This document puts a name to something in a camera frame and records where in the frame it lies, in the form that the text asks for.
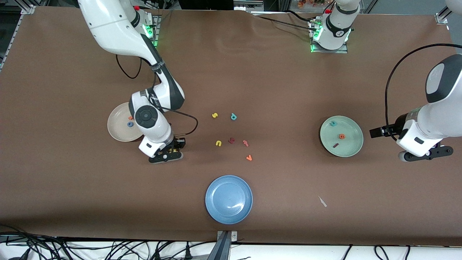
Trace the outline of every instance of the green led light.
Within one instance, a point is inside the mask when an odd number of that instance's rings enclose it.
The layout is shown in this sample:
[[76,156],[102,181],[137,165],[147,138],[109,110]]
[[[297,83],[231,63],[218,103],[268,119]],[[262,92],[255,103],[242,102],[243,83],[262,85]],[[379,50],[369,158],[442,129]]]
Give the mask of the green led light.
[[148,38],[151,38],[153,36],[152,30],[149,26],[143,25],[143,31],[145,32]]
[[313,35],[313,39],[315,39],[316,41],[318,41],[319,38],[321,37],[322,31],[323,31],[322,26],[320,26],[320,27],[319,27],[319,30],[317,30],[316,33]]
[[351,29],[348,30],[348,32],[346,33],[345,43],[348,41],[348,37],[350,36],[350,32],[351,32]]

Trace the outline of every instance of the plate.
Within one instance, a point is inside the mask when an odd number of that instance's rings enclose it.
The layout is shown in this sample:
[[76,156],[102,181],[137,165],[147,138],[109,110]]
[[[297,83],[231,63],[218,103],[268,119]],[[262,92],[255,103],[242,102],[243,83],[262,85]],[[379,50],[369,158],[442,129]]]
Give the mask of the plate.
[[214,180],[205,195],[208,213],[222,224],[241,222],[250,213],[252,203],[249,185],[234,175],[225,175]]
[[350,157],[363,147],[364,137],[359,125],[344,116],[333,116],[321,126],[322,145],[335,156]]
[[120,142],[130,142],[140,138],[141,133],[135,120],[128,119],[131,116],[128,108],[128,102],[118,105],[109,115],[108,118],[108,131],[109,134]]

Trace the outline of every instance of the small white scrap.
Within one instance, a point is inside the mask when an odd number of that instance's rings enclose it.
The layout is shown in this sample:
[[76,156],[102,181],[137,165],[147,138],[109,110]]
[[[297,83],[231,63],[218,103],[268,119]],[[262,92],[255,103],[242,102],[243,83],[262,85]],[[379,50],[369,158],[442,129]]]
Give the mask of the small white scrap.
[[324,205],[324,207],[326,207],[326,208],[327,208],[327,204],[326,204],[326,203],[325,203],[325,202],[322,200],[322,198],[321,198],[321,197],[319,197],[319,196],[318,196],[318,198],[319,198],[319,200],[321,201],[321,203]]

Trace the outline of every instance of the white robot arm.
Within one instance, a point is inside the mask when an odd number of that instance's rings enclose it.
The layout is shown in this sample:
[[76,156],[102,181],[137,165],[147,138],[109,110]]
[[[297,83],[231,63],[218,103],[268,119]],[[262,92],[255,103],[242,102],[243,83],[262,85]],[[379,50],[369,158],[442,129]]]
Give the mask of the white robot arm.
[[351,32],[361,0],[337,0],[331,13],[322,15],[322,28],[314,40],[328,50],[340,48]]
[[433,67],[426,98],[428,104],[399,116],[388,128],[370,130],[371,137],[399,135],[396,143],[407,151],[399,154],[402,161],[451,155],[453,149],[439,142],[462,136],[462,55],[449,56]]
[[[101,48],[110,53],[144,59],[161,81],[158,85],[132,94],[129,102],[130,113],[144,135],[139,148],[154,158],[176,142],[162,113],[168,109],[179,109],[184,102],[184,92],[149,39],[153,36],[149,31],[152,16],[142,10],[134,10],[129,0],[79,0],[79,6]],[[164,155],[162,161],[168,159],[180,159],[180,156]]]

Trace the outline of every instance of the blue plate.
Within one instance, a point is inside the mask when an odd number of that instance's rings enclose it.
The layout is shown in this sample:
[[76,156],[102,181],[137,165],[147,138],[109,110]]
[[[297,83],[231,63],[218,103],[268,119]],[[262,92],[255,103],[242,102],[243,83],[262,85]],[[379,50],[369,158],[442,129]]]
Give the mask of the blue plate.
[[205,194],[205,206],[210,216],[222,224],[241,222],[252,209],[252,191],[249,185],[234,175],[214,180]]

